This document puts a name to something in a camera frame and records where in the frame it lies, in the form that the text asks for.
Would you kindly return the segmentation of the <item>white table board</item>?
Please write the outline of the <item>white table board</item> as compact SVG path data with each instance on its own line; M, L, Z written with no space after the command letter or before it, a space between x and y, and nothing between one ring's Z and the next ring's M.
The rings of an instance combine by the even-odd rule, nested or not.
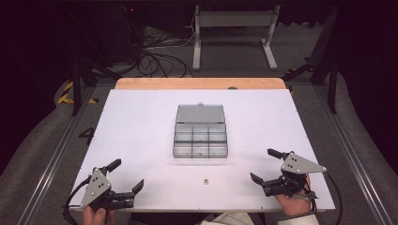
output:
M199 102L223 105L227 158L174 158L177 107ZM145 180L136 212L269 212L279 204L250 176L280 176L282 161L269 148L316 159L286 89L113 90L76 180L120 158L107 177L116 192Z

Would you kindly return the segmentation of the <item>person's right hand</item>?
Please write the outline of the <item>person's right hand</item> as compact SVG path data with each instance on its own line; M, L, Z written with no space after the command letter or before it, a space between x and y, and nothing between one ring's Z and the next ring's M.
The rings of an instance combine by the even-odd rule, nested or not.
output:
M310 178L306 177L307 183L305 189L297 193L293 197L286 197L285 195L275 195L274 198L282 206L284 213L290 217L295 215L302 215L312 211L312 202L308 198L304 198L305 190L311 184Z

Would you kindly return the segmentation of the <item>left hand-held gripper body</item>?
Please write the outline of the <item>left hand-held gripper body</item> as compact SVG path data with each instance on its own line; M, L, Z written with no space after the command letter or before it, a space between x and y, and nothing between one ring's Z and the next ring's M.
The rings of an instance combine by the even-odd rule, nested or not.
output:
M112 184L106 177L107 170L95 168L85 189L80 207L90 206L94 211L100 208L118 210L132 208L134 193L116 193L112 191Z

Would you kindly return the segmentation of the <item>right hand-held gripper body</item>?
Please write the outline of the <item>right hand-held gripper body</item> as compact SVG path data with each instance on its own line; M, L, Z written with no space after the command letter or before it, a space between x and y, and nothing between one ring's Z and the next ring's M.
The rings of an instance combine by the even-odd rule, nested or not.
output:
M281 158L282 175L270 181L263 181L263 188L267 197L275 195L285 195L293 197L305 189L306 177L310 173L325 173L327 168L301 157L293 151L285 153L285 158ZM316 194L310 189L305 190L304 198L315 198Z

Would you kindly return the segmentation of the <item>black tripod stand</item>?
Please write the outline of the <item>black tripod stand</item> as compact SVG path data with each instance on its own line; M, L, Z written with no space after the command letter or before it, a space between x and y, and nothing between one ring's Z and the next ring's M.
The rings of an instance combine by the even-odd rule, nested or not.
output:
M71 81L73 82L73 116L76 116L83 105L82 99L82 86L81 82L84 82L85 86L95 87L97 84L97 77L92 71L95 69L103 74L105 77L112 78L114 80L119 80L120 75L112 72L110 69L101 66L99 63L88 58L81 58L74 62L71 71Z
M337 87L337 63L335 62L335 51L333 50L332 33L338 15L339 7L333 6L321 30L319 38L315 43L311 56L306 63L296 69L288 69L283 80L289 81L305 71L311 70L313 76L311 84L320 85L329 78L328 105L332 113L336 113L335 97Z

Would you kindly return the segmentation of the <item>aluminium floor rail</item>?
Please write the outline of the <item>aluminium floor rail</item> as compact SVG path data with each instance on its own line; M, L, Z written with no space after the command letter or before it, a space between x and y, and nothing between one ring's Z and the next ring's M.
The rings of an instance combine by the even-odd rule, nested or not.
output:
M43 174L40 176L38 180L38 184L29 199L27 206L24 208L22 215L17 223L17 225L31 225L33 220L37 214L37 211L52 183L54 180L55 174L59 168L59 165L66 153L66 148L69 145L69 140L72 135L73 130L78 125L78 122L81 118L83 111L86 108L86 105L89 99L92 97L93 92L95 91L94 87L87 87L81 96L81 106L77 110L77 112L69 118L68 125L62 133L62 136L54 149L53 155L47 164Z
M314 86L314 91L319 101L323 105L323 108L326 111L335 132L337 133L339 141L343 146L344 156L351 168L351 171L355 175L357 182L359 183L361 192L363 193L367 203L369 204L377 223L379 225L393 225L393 221L384 203L381 201L378 193L376 192L375 186L370 176L365 171L365 168L360 162L360 158L358 157L354 146L348 139L348 136L344 130L342 122L338 117L338 114L331 111L325 90L321 86L316 85Z

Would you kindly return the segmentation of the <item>wooden table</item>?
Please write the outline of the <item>wooden table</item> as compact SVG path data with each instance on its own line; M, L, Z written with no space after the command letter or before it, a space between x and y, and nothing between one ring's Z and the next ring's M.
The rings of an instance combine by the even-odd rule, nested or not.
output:
M285 89L280 78L122 78L116 90Z

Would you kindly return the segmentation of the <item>dark equipment cabinet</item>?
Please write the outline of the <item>dark equipment cabinet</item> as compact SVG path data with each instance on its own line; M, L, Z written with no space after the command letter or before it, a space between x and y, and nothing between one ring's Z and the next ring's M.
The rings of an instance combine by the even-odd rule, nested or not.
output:
M110 60L113 63L137 61L143 44L141 27L124 6L109 6L106 12L103 39Z

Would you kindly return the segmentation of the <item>clear plastic compartment box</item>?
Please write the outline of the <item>clear plastic compartment box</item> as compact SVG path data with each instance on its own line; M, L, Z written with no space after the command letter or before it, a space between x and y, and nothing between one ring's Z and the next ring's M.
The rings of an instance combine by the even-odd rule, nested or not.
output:
M177 107L174 158L227 158L223 105L180 104Z

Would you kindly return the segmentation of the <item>person's white trousers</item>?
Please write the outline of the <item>person's white trousers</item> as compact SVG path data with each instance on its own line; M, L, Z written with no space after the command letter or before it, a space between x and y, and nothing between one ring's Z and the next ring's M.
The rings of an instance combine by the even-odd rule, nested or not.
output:
M196 225L266 225L255 213L212 213Z

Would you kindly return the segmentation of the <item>person's left hand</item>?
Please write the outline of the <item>person's left hand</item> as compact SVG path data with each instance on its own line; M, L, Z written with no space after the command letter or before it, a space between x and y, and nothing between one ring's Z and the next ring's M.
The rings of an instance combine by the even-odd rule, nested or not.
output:
M115 212L104 208L95 211L90 206L86 206L83 210L82 223L83 225L114 225Z

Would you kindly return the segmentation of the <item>white metal stand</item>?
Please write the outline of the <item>white metal stand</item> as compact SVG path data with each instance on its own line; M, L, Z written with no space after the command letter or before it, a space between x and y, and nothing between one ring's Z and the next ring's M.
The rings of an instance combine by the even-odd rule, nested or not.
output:
M199 6L195 7L193 17L194 48L192 68L200 69L201 64L201 29L208 27L267 27L268 34L261 39L261 45L272 71L278 69L270 43L280 13L280 6L273 9L256 11L203 11Z

